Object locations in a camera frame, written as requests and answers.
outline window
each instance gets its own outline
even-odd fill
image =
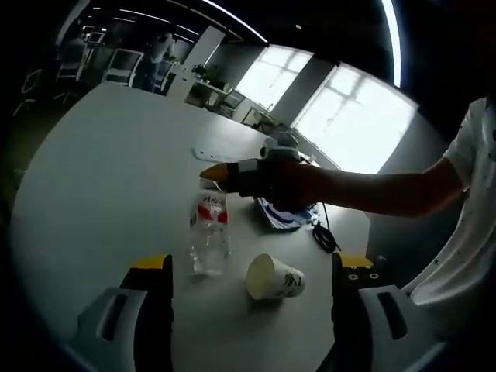
[[[341,64],[294,127],[339,168],[376,174],[399,144],[416,109],[385,83]]]
[[[270,111],[311,57],[303,50],[269,46],[253,62],[236,90]]]

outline plastic water bottle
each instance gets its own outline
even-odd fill
[[[190,259],[194,275],[219,275],[229,256],[226,195],[203,190],[191,214]]]

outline white table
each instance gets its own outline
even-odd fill
[[[118,287],[135,259],[172,253],[174,370],[315,371],[333,343],[331,256],[309,229],[268,233],[253,201],[230,195],[226,275],[193,281],[186,274],[189,211],[198,173],[211,165],[191,148],[256,157],[264,138],[211,112],[113,84],[78,102],[33,158],[12,213],[14,263],[50,331],[69,339],[78,314]],[[364,251],[362,212],[330,208],[329,218],[345,251]],[[243,278],[261,252],[305,273],[300,297],[279,305],[248,299]]]

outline black cable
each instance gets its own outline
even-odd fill
[[[336,239],[331,232],[329,217],[327,216],[327,209],[324,203],[322,203],[322,207],[324,208],[325,220],[327,221],[327,229],[322,226],[320,222],[317,222],[317,225],[315,225],[312,230],[312,235],[324,251],[327,253],[334,253],[337,250],[341,250],[341,248],[338,243],[336,243]]]

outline paper cup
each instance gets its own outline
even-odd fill
[[[305,275],[268,254],[261,254],[248,267],[246,289],[255,300],[296,297],[305,289]]]

